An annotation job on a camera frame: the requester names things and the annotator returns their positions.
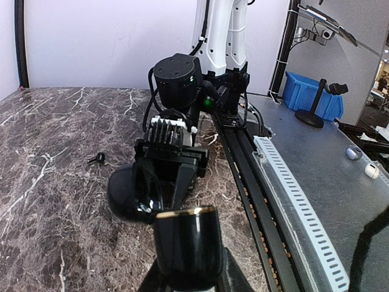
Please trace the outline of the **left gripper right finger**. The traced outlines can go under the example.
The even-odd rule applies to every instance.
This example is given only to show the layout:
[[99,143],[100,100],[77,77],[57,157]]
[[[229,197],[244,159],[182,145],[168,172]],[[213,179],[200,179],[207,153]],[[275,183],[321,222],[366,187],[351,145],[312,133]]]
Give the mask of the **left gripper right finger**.
[[223,268],[219,278],[219,291],[254,292],[230,250],[226,247],[223,251]]

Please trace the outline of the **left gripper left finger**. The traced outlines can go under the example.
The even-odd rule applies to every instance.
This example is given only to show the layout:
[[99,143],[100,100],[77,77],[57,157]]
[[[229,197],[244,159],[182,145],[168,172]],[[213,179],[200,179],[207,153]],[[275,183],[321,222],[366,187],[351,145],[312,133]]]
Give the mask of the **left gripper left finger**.
[[157,262],[153,262],[151,268],[143,278],[137,292],[165,292],[167,284],[159,269]]

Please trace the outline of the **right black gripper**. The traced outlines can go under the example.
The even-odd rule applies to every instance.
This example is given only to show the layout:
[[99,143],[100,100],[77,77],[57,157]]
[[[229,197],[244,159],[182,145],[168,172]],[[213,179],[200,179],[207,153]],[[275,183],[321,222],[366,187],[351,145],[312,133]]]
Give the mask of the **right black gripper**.
[[143,139],[136,140],[134,149],[136,162],[157,176],[158,181],[174,183],[171,207],[181,207],[195,179],[205,176],[209,160],[207,149],[158,144]]

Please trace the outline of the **black charging case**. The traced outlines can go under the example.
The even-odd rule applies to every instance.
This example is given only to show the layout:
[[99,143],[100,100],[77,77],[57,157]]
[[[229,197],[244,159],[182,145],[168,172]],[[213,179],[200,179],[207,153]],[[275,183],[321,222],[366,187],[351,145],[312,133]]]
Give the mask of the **black charging case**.
[[164,209],[160,181],[138,163],[111,174],[107,201],[121,220],[152,226],[155,262],[166,291],[207,291],[216,286],[224,249],[216,207]]

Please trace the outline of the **black earbud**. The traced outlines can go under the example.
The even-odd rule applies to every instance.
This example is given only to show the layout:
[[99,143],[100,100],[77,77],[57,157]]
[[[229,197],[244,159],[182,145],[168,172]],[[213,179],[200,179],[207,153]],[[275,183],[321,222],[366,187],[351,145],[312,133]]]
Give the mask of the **black earbud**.
[[104,165],[106,161],[106,155],[103,152],[98,152],[93,158],[88,159],[88,164],[98,163]]

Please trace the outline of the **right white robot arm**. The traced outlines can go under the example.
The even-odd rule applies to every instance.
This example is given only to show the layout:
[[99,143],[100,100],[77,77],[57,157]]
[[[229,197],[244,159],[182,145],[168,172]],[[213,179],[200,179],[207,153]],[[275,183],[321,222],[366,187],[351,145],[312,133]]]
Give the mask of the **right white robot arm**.
[[248,1],[198,1],[192,48],[155,64],[148,73],[151,98],[136,142],[134,202],[161,210],[162,181],[174,183],[171,205],[180,206],[197,177],[205,174],[208,152],[195,147],[199,116],[214,116],[221,128],[244,130],[250,75],[245,50]]

